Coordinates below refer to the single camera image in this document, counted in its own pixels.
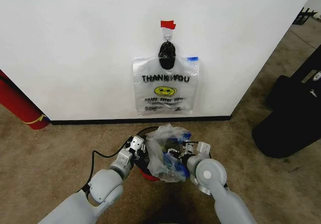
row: white plastic bag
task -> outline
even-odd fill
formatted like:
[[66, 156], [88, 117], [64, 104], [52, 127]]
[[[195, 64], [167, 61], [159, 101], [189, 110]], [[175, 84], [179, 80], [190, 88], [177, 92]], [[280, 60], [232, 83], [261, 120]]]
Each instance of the white plastic bag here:
[[150, 173], [165, 182], [185, 181], [186, 172], [181, 162], [166, 153], [168, 141], [178, 144], [190, 138], [191, 133], [184, 128], [173, 127], [171, 124], [160, 126], [156, 131], [146, 136], [146, 146], [149, 156], [147, 168]]
[[193, 111], [199, 79], [198, 57], [175, 57], [163, 69], [158, 57], [135, 59], [133, 77], [137, 113], [189, 114]]

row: floor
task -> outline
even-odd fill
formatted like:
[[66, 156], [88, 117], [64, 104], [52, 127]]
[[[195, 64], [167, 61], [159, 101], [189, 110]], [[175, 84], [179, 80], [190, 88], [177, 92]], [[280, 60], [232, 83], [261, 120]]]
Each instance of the floor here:
[[[265, 157], [251, 130], [270, 112], [264, 100], [281, 74], [291, 76], [321, 43], [321, 23], [291, 26], [226, 122], [173, 123], [212, 145], [228, 184], [257, 223], [321, 222], [321, 141], [286, 159]], [[48, 126], [33, 131], [0, 106], [0, 223], [36, 223], [86, 181], [90, 153], [110, 154], [152, 124]], [[113, 159], [96, 158], [95, 170]], [[149, 182], [133, 168], [124, 194], [98, 223], [219, 223], [214, 201], [187, 180]]]

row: yellow smiley face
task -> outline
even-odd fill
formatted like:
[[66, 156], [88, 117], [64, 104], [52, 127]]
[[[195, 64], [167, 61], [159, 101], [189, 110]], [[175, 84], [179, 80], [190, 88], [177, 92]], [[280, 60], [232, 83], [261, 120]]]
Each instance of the yellow smiley face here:
[[157, 87], [155, 88], [155, 93], [161, 97], [171, 97], [177, 92], [174, 87]]

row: red pole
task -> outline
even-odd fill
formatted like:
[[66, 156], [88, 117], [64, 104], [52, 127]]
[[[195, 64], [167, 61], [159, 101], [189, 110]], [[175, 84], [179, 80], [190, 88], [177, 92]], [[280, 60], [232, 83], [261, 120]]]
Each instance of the red pole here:
[[46, 116], [0, 70], [0, 103], [34, 130], [49, 124]]

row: black baseboard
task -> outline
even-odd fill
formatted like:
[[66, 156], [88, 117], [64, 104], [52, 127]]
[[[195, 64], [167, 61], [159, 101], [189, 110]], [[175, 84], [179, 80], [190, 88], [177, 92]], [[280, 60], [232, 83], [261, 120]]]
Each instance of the black baseboard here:
[[116, 120], [53, 120], [53, 125], [103, 125], [103, 124], [136, 124], [164, 122], [194, 122], [194, 121], [226, 121], [231, 116], [183, 117], [183, 118], [152, 118], [152, 119], [116, 119]]

